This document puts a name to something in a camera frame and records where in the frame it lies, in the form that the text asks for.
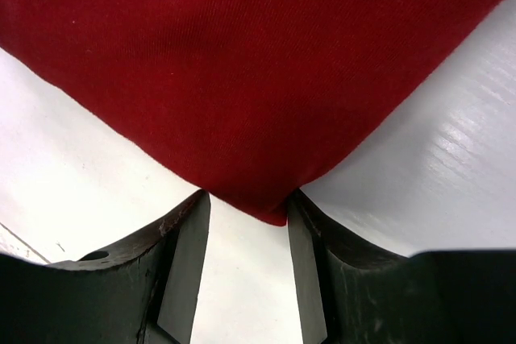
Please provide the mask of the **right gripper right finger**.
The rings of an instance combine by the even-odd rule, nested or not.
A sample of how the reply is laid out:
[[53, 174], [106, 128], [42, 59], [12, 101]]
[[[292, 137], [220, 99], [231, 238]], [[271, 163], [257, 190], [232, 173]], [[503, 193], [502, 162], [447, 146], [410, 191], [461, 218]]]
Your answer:
[[512, 343], [515, 253], [404, 257], [329, 218], [304, 193], [288, 231], [305, 343]]

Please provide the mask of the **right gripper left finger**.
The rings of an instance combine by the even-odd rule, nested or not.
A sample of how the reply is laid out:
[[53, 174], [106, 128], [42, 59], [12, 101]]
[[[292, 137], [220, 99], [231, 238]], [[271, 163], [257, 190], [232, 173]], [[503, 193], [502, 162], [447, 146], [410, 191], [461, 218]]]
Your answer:
[[77, 261], [1, 257], [4, 343], [187, 343], [210, 224], [199, 190]]

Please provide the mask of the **red t shirt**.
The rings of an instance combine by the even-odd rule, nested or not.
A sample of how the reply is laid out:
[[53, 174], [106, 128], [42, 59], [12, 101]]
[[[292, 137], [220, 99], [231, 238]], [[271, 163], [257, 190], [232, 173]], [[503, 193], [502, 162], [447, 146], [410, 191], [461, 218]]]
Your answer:
[[2, 49], [282, 226], [502, 0], [1, 0]]

